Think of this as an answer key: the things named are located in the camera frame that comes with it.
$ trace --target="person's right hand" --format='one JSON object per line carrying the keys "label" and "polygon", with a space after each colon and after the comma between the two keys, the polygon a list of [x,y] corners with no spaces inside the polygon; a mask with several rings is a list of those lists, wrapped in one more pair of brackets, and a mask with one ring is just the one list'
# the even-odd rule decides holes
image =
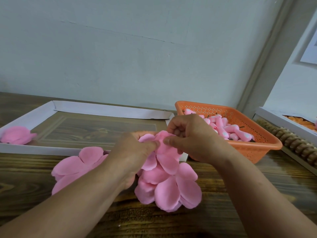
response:
{"label": "person's right hand", "polygon": [[220,137],[213,128],[197,114],[180,115],[172,118],[167,131],[176,136],[169,136],[164,143],[185,152],[195,160],[216,166],[224,158],[229,158],[237,151]]}

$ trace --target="orange plastic basket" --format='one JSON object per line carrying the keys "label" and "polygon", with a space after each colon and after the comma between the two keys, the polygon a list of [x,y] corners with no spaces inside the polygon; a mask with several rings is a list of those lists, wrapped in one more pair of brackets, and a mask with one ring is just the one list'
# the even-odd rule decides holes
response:
{"label": "orange plastic basket", "polygon": [[177,101],[175,107],[178,115],[184,115],[183,110],[189,108],[205,117],[215,115],[216,113],[221,114],[228,119],[230,124],[244,126],[241,130],[252,134],[256,143],[233,140],[228,140],[228,143],[251,160],[253,164],[263,158],[269,150],[282,148],[282,143],[278,138],[234,108],[188,101]]}

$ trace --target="basket rim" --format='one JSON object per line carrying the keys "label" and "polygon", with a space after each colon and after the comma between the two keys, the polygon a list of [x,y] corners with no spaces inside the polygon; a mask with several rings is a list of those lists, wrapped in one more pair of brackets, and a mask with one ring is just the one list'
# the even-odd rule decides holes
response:
{"label": "basket rim", "polygon": [[243,141],[234,141],[234,140],[227,140],[227,142],[232,145],[233,147],[236,148],[256,148],[256,149],[273,149],[273,150],[279,150],[282,148],[283,144],[282,142],[275,137],[273,134],[271,134],[270,132],[268,132],[267,130],[265,130],[263,127],[261,127],[260,125],[258,125],[256,122],[254,122],[252,119],[250,119],[249,117],[247,117],[246,115],[244,115],[243,113],[241,113],[239,110],[236,110],[235,108],[232,107],[228,107],[228,106],[223,106],[223,105],[216,105],[216,104],[208,104],[208,103],[198,103],[198,102],[191,102],[191,101],[176,101],[175,103],[175,108],[177,110],[177,115],[184,115],[180,105],[181,103],[190,103],[190,104],[195,104],[195,105],[211,105],[213,107],[219,107],[219,108],[226,108],[226,109],[230,109],[233,110],[234,112],[239,112],[241,115],[244,116],[245,119],[247,119],[250,122],[253,122],[254,124],[256,124],[260,130],[261,130],[261,135],[264,136],[270,136],[270,138],[272,140],[274,140],[273,143],[253,143],[253,142],[243,142]]}

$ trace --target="person's left hand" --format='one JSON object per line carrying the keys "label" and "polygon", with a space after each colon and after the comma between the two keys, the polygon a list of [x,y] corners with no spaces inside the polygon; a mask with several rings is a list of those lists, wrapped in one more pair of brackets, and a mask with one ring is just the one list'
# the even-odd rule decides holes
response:
{"label": "person's left hand", "polygon": [[141,169],[151,152],[158,149],[159,141],[139,142],[138,139],[145,134],[156,135],[157,132],[136,131],[124,133],[117,141],[107,160],[113,159],[125,175],[125,189],[129,188],[135,174]]}

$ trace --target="white cardboard tray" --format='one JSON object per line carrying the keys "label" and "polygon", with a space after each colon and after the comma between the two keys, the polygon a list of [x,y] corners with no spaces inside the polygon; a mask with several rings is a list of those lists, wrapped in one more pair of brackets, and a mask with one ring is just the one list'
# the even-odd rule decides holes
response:
{"label": "white cardboard tray", "polygon": [[266,107],[257,108],[256,114],[266,119],[267,121],[271,122],[272,124],[275,124],[278,127],[284,127],[289,129],[290,131],[294,132],[302,139],[306,139],[307,141],[310,141],[311,143],[317,146],[317,132],[309,128],[306,128],[305,126],[300,125],[294,121],[291,121],[290,119],[284,117],[283,115],[301,117],[312,123],[315,123],[315,120],[312,120],[311,118],[306,117],[305,115],[302,115],[300,113],[291,112],[291,111],[290,112],[277,111],[277,110],[272,110]]}
{"label": "white cardboard tray", "polygon": [[[7,128],[12,126],[25,126],[29,130],[32,130],[58,111],[119,118],[165,119],[167,125],[174,117],[173,113],[160,110],[71,101],[50,101],[0,128],[0,136]],[[77,156],[80,151],[81,149],[78,148],[41,147],[0,143],[0,153]],[[187,157],[188,154],[184,153],[180,158],[180,161],[186,161]]]}

